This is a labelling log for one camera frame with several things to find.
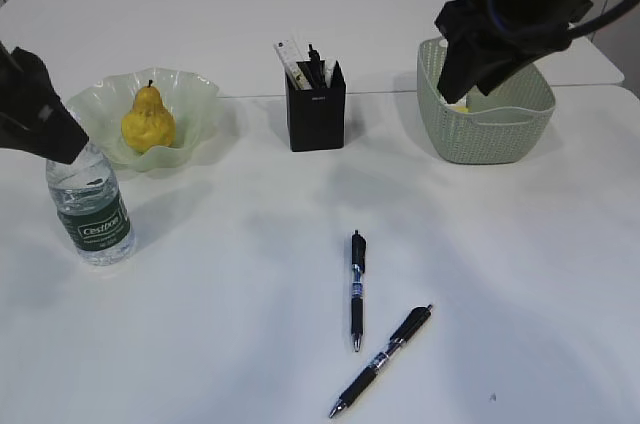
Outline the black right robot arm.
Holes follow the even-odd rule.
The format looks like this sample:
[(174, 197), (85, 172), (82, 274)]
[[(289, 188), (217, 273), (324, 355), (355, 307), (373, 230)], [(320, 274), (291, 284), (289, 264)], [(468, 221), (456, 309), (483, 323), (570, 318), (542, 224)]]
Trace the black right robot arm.
[(588, 0), (446, 2), (435, 20), (448, 44), (439, 93), (449, 103), (472, 88), (488, 95), (524, 67), (619, 16), (613, 11), (580, 24), (588, 7)]

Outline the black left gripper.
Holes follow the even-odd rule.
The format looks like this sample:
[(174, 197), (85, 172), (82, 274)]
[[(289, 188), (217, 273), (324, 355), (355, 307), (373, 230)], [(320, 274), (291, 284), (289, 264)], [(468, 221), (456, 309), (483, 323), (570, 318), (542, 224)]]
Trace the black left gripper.
[(89, 136), (54, 95), (40, 57), (1, 44), (1, 147), (72, 164)]

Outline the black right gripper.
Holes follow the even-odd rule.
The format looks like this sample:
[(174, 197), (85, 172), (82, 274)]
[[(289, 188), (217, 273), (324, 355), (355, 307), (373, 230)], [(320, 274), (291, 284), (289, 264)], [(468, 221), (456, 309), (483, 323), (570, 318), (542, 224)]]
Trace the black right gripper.
[(488, 95), (519, 70), (569, 42), (545, 34), (513, 39), (491, 20), (487, 0), (445, 3), (435, 25), (446, 42), (437, 90), (447, 104), (460, 101), (474, 86)]

